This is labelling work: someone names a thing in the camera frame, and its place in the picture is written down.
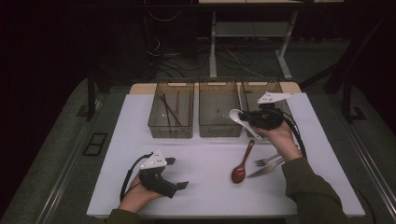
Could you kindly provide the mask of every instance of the hand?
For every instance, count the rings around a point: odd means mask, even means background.
[[[294,143],[291,129],[285,121],[279,127],[270,131],[256,127],[253,127],[253,129],[257,133],[265,134],[285,161],[292,161],[302,157]]]
[[[160,193],[146,189],[140,183],[139,174],[137,174],[129,186],[129,191],[122,199],[119,209],[137,213],[147,203],[162,196]]]

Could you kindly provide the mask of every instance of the white table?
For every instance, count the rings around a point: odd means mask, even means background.
[[[296,215],[295,203],[285,196],[281,167],[268,174],[231,181],[231,171],[245,153],[246,131],[240,137],[201,138],[198,127],[198,95],[194,98],[193,138],[153,139],[148,120],[153,94],[129,94],[125,98],[99,175],[88,216],[107,217],[119,205],[122,182],[132,164],[144,154],[161,149],[165,157],[176,158],[167,166],[163,178],[177,183],[190,181],[173,199],[161,198],[147,205],[140,216],[145,218],[213,217],[290,217]],[[288,100],[290,111],[299,125],[307,157],[314,171],[323,176],[340,196],[349,216],[363,216],[364,211],[336,159],[306,94]],[[259,168],[253,161],[276,153],[271,145],[256,141],[247,159],[247,174]]]

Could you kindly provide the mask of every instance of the wooden spoon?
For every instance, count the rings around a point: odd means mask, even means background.
[[[244,159],[242,160],[242,163],[233,168],[233,172],[231,173],[231,180],[235,184],[241,183],[245,179],[245,162],[247,161],[248,154],[250,153],[251,149],[254,146],[254,140],[250,140],[247,145],[247,151],[245,152]]]

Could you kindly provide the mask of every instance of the clear plastic bin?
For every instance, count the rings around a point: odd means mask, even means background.
[[[199,130],[201,137],[239,137],[242,126],[230,119],[230,110],[241,109],[236,80],[201,77],[199,83]]]
[[[152,137],[192,138],[193,102],[194,79],[161,79],[148,120]]]
[[[257,100],[259,100],[267,91],[283,92],[279,82],[270,78],[252,77],[243,79],[240,88],[242,110],[258,111],[259,104],[257,103]],[[291,115],[288,103],[285,100],[275,102],[274,104],[275,108],[279,108],[283,112]],[[247,132],[247,136],[253,137],[250,132]]]

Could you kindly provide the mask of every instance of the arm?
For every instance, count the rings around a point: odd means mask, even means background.
[[[286,122],[271,131],[258,128],[255,131],[264,133],[285,160],[282,170],[286,178],[286,196],[296,202],[302,224],[350,222],[332,186],[316,175],[306,158],[302,158]]]
[[[162,197],[161,194],[143,187],[140,184],[139,175],[137,175],[119,207],[111,211],[106,224],[140,223],[139,216],[136,213],[147,203],[160,197]]]

